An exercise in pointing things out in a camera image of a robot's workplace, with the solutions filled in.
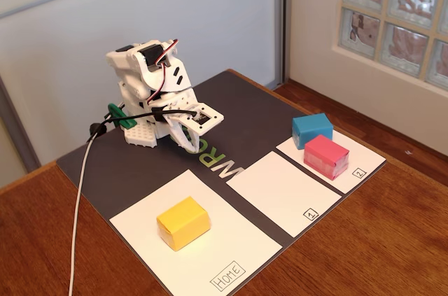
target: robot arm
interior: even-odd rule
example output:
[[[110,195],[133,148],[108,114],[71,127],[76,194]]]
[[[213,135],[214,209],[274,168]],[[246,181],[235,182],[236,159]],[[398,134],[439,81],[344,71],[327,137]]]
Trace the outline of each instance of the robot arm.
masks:
[[[123,102],[130,115],[183,109],[190,114],[167,114],[139,118],[137,126],[125,130],[128,143],[155,147],[157,139],[166,135],[189,151],[199,150],[199,136],[224,120],[219,112],[198,103],[190,79],[181,60],[177,59],[177,40],[149,41],[128,45],[106,55],[108,63],[120,78]],[[190,139],[184,133],[188,130]]]

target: white paper sheet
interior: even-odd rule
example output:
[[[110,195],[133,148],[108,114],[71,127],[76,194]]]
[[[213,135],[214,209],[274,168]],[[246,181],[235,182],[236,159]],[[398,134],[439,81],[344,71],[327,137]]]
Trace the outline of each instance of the white paper sheet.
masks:
[[[292,237],[341,198],[273,151],[227,184]]]
[[[349,168],[333,181],[303,162],[305,151],[303,149],[298,150],[295,147],[292,137],[278,145],[277,149],[343,193],[348,193],[348,191],[356,187],[385,160],[384,157],[376,154],[376,152],[339,132],[333,131],[333,141],[350,152]]]
[[[211,229],[173,251],[156,217],[191,196]],[[174,296],[227,295],[281,249],[190,170],[119,213],[111,223]]]

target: green clip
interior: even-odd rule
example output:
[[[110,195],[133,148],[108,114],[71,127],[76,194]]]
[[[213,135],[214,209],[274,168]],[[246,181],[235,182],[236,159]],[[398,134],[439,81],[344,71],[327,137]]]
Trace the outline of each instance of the green clip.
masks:
[[[115,104],[109,104],[107,106],[107,109],[109,110],[109,113],[112,115],[112,118],[125,118],[127,116]],[[126,120],[113,121],[113,124],[115,125],[115,127],[118,127],[118,125],[122,125],[125,129],[131,129],[133,128],[133,126],[137,125],[137,121],[134,119],[126,119]]]

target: pink block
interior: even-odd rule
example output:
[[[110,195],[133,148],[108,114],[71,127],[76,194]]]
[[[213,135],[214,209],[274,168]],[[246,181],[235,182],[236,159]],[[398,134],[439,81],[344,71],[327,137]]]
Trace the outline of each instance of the pink block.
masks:
[[[304,163],[333,180],[349,166],[349,151],[319,135],[305,144]]]

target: black mat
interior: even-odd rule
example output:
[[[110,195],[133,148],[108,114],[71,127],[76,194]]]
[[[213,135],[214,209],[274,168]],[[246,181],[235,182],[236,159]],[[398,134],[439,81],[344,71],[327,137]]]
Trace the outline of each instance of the black mat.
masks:
[[[109,223],[110,218],[190,169],[201,181],[283,247],[229,294],[233,295],[326,213],[293,238],[229,187],[225,182],[231,176],[222,179],[219,177],[221,170],[212,171],[200,162],[200,157],[210,161],[211,158],[204,154],[213,152],[215,157],[225,155],[216,164],[233,160],[233,168],[247,168],[271,151],[285,157],[276,146],[291,137],[291,120],[304,115],[303,113],[229,71],[222,72],[198,85],[195,87],[195,93],[200,102],[208,104],[225,117],[219,126],[202,137],[207,146],[203,153],[189,154],[169,137],[157,140],[156,148],[131,146],[125,142],[121,129],[114,129],[92,144],[85,170],[83,194]],[[59,167],[75,185],[79,182],[85,149],[86,146],[82,146],[57,161]],[[345,195],[296,162],[291,160],[290,162],[341,195],[342,198],[334,206],[353,192]]]

